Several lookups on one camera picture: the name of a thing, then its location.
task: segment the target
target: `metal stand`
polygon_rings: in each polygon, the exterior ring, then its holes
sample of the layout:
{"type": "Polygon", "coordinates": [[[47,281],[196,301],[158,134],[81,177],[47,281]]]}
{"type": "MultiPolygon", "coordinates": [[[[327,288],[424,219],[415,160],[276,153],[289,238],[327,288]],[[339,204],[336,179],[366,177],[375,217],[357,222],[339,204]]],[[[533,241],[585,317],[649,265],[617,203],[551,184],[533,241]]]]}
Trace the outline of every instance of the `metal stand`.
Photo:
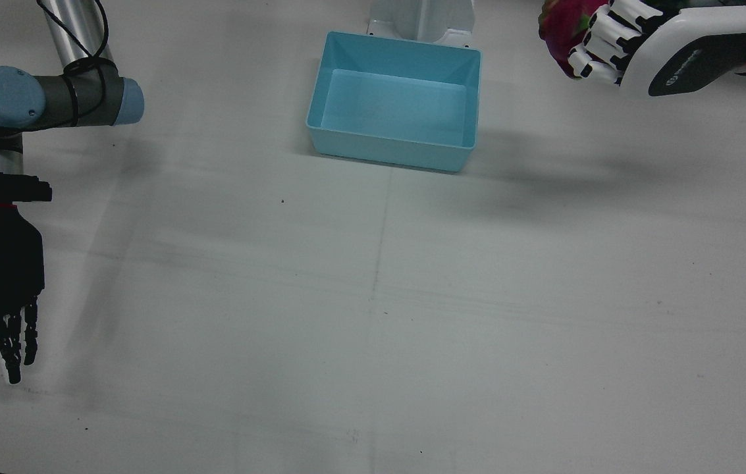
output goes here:
{"type": "Polygon", "coordinates": [[[473,0],[375,0],[367,33],[467,46],[473,26],[473,0]]]}

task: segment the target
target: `white table surface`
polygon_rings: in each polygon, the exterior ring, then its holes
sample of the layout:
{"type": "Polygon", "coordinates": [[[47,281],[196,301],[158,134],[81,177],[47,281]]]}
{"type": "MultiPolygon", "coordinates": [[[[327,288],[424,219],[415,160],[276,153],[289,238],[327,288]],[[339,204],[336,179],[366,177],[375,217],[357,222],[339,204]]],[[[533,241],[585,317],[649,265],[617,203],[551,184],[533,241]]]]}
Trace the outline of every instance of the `white table surface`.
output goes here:
{"type": "MultiPolygon", "coordinates": [[[[478,0],[460,174],[316,153],[368,0],[105,2],[136,126],[26,136],[40,352],[0,471],[746,473],[746,78],[571,81],[541,2],[478,0]]],[[[33,2],[0,64],[59,73],[33,2]]]]}

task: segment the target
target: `black cable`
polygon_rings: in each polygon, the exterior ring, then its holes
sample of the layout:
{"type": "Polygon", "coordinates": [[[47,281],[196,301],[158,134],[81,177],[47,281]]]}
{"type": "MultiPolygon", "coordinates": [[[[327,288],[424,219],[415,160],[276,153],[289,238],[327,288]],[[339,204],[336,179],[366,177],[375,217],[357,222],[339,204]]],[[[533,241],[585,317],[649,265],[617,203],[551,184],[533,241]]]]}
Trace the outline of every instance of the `black cable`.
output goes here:
{"type": "Polygon", "coordinates": [[[51,11],[50,9],[45,6],[44,3],[42,3],[42,0],[36,0],[36,4],[38,4],[39,8],[42,9],[42,11],[45,12],[45,14],[50,18],[57,26],[60,27],[65,33],[71,38],[72,42],[74,42],[75,45],[78,46],[84,53],[86,53],[86,59],[87,61],[84,61],[83,59],[77,60],[74,62],[73,67],[68,67],[63,74],[61,75],[63,78],[66,76],[72,76],[72,75],[78,75],[82,74],[84,72],[89,72],[92,69],[96,69],[98,72],[98,77],[101,79],[101,99],[98,100],[98,103],[95,104],[90,110],[80,112],[77,108],[74,108],[72,111],[72,116],[68,120],[64,120],[61,122],[58,122],[56,124],[50,124],[47,126],[40,126],[36,128],[20,128],[15,129],[18,132],[39,132],[41,130],[47,130],[48,128],[55,128],[58,126],[68,125],[71,124],[71,126],[76,126],[77,122],[86,116],[89,116],[90,114],[95,113],[96,110],[101,108],[102,105],[105,104],[105,100],[107,100],[107,81],[105,81],[104,73],[101,71],[101,63],[110,63],[108,60],[102,59],[101,54],[103,54],[103,51],[107,48],[107,44],[109,43],[109,19],[107,18],[107,10],[104,9],[103,4],[101,3],[101,0],[94,0],[95,5],[98,8],[98,12],[101,13],[101,21],[103,24],[103,38],[101,39],[101,45],[98,46],[98,49],[95,50],[95,53],[92,54],[88,49],[86,49],[86,46],[84,46],[80,40],[77,38],[77,36],[74,35],[74,32],[72,32],[68,25],[63,23],[62,20],[57,17],[56,13],[51,11]]]}
{"type": "Polygon", "coordinates": [[[80,40],[77,39],[77,36],[74,35],[74,32],[72,32],[72,30],[69,30],[68,26],[66,26],[66,24],[63,23],[63,21],[59,17],[57,17],[56,13],[51,12],[51,10],[45,6],[45,3],[42,3],[42,0],[36,0],[36,5],[39,5],[39,8],[42,9],[42,11],[45,12],[46,15],[48,15],[48,18],[50,18],[51,21],[56,23],[57,26],[65,31],[65,34],[68,35],[72,41],[74,41],[74,44],[77,45],[77,47],[80,48],[84,53],[86,53],[86,56],[92,56],[92,53],[90,53],[89,50],[86,49],[86,46],[84,46],[83,43],[81,43],[80,40]]]}
{"type": "Polygon", "coordinates": [[[107,11],[104,10],[101,0],[95,0],[95,4],[98,6],[98,11],[101,12],[101,21],[104,24],[104,37],[101,39],[101,45],[98,47],[98,51],[95,51],[95,54],[92,55],[93,57],[99,57],[107,48],[107,43],[109,43],[109,21],[107,19],[107,11]]]}

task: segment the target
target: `metal arm segment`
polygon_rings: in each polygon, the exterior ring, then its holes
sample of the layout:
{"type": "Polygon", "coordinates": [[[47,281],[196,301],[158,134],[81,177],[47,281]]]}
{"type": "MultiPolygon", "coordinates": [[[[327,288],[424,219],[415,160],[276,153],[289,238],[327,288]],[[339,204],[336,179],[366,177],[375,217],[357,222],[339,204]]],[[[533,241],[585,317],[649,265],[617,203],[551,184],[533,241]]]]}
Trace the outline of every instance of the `metal arm segment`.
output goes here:
{"type": "MultiPolygon", "coordinates": [[[[92,0],[42,0],[42,4],[45,5],[45,8],[51,10],[57,18],[60,18],[60,21],[68,27],[68,30],[74,34],[87,51],[94,54],[101,46],[104,40],[104,25],[97,5],[92,0]]],[[[78,59],[90,56],[74,42],[71,36],[53,18],[47,14],[45,17],[63,67],[74,63],[78,59]]],[[[112,61],[109,46],[101,52],[101,57],[112,61]]]]}

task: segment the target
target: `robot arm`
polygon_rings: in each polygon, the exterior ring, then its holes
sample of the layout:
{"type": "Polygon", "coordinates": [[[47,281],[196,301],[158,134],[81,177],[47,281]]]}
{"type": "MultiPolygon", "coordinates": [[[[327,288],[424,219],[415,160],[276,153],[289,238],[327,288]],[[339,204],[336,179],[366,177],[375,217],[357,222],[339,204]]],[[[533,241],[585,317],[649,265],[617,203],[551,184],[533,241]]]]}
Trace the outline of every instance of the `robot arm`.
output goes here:
{"type": "Polygon", "coordinates": [[[0,66],[0,353],[9,383],[36,356],[36,300],[45,287],[41,234],[16,201],[51,201],[51,187],[24,174],[22,135],[63,126],[135,123],[144,113],[138,84],[118,75],[100,0],[37,0],[63,64],[59,76],[0,66]]]}
{"type": "Polygon", "coordinates": [[[587,26],[568,52],[570,75],[620,85],[625,96],[691,93],[746,71],[744,4],[611,0],[587,26]]]}

